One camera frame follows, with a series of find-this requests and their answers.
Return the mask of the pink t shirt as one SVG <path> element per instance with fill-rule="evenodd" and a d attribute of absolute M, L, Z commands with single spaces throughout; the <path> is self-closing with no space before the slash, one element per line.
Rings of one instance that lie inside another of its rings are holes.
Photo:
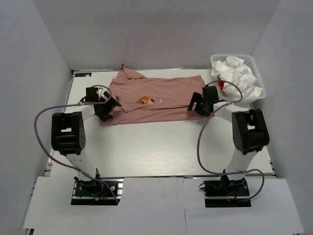
<path fill-rule="evenodd" d="M 201 93 L 205 82 L 200 75 L 176 78 L 149 78 L 122 66 L 109 89 L 120 103 L 102 121 L 104 126 L 164 121 L 197 120 L 187 110 L 194 92 Z"/>

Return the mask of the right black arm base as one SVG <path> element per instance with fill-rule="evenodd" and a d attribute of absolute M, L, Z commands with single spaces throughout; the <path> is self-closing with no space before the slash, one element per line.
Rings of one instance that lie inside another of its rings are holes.
<path fill-rule="evenodd" d="M 199 189 L 204 192 L 206 208 L 250 208 L 251 200 L 246 180 L 240 186 L 226 187 L 221 181 L 203 181 Z"/>

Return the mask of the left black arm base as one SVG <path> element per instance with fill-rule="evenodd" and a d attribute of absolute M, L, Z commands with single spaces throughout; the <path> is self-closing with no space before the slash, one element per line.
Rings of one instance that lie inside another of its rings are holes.
<path fill-rule="evenodd" d="M 117 206 L 117 202 L 111 191 L 119 202 L 122 195 L 123 179 L 103 178 L 108 186 L 97 181 L 80 181 L 74 177 L 75 183 L 71 198 L 74 206 Z"/>

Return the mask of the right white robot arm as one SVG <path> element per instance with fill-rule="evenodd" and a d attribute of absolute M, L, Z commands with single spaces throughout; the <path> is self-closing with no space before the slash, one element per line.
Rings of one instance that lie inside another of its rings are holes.
<path fill-rule="evenodd" d="M 218 116 L 232 124 L 232 139 L 235 146 L 230 163 L 222 173 L 206 169 L 200 160 L 200 142 L 204 128 L 202 126 L 197 141 L 197 160 L 200 167 L 207 173 L 225 178 L 221 182 L 221 190 L 226 195 L 233 195 L 245 178 L 247 169 L 258 152 L 269 144 L 269 134 L 261 109 L 242 108 L 235 103 L 219 100 L 217 88 L 202 88 L 202 94 L 194 92 L 187 108 L 201 116 Z"/>

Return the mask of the white t shirt red print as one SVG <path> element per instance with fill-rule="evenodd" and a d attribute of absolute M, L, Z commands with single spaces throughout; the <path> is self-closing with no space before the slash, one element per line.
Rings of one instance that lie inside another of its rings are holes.
<path fill-rule="evenodd" d="M 257 82 L 252 86 L 246 86 L 243 88 L 238 87 L 237 85 L 217 78 L 218 84 L 220 86 L 221 93 L 227 100 L 241 100 L 241 103 L 252 103 L 258 99 L 262 99 L 266 96 L 265 90 Z"/>

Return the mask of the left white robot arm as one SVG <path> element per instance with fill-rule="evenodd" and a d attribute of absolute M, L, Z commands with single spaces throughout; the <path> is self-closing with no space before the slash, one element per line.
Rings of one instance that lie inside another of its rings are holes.
<path fill-rule="evenodd" d="M 106 86 L 94 85 L 86 88 L 85 97 L 73 111 L 52 115 L 51 146 L 68 159 L 78 174 L 76 180 L 79 183 L 88 181 L 86 188 L 92 195 L 99 195 L 103 191 L 103 183 L 98 169 L 85 152 L 87 140 L 84 122 L 94 116 L 103 122 L 111 120 L 110 112 L 120 106 Z"/>

